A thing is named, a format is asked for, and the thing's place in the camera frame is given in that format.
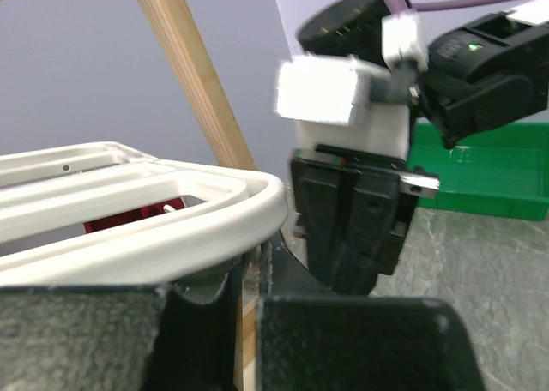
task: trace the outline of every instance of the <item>green bin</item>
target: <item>green bin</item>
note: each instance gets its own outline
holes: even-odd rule
[[[542,221],[549,210],[549,123],[512,123],[473,135],[452,150],[420,123],[409,166],[440,176],[424,208]]]

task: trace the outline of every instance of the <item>gray marble surface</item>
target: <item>gray marble surface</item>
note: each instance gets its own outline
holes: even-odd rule
[[[304,260],[304,242],[291,237],[294,221],[291,212],[283,232]],[[549,220],[418,209],[401,263],[380,278],[375,295],[454,306],[489,391],[549,390]]]

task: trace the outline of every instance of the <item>green led light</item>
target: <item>green led light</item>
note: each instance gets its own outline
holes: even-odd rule
[[[468,48],[470,51],[475,52],[478,51],[480,48],[482,48],[481,44],[469,44]]]

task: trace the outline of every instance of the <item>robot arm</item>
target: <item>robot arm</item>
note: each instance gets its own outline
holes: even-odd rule
[[[419,117],[453,147],[547,108],[540,5],[487,15],[428,48],[417,13],[391,15],[384,0],[343,0],[301,28],[307,54],[281,65],[275,109],[296,121],[296,231],[330,290],[368,294],[391,275],[418,198],[437,195],[437,175],[407,166]]]

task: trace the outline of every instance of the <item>black machine part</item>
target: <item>black machine part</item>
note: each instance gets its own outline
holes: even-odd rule
[[[486,15],[437,38],[429,47],[430,68],[419,76],[417,87],[417,70],[403,64],[389,85],[373,81],[371,101],[417,105],[446,148],[544,111],[549,24],[530,27],[509,21],[507,14]],[[312,17],[300,29],[298,41],[313,54],[355,56],[386,67],[381,20],[387,15],[383,0],[342,0]],[[409,88],[418,94],[417,104]]]
[[[324,294],[335,295],[323,286],[286,247],[281,232],[262,245],[259,263],[259,295]]]
[[[353,55],[386,68],[381,20],[389,14],[383,0],[342,0],[310,18],[298,31],[298,42],[312,54]]]
[[[547,108],[549,25],[490,14],[430,45],[421,77],[422,112],[446,148]]]
[[[403,192],[401,175],[425,174],[400,159],[326,146],[294,153],[291,173],[309,272],[333,292],[369,294],[378,274],[395,271],[422,192]]]

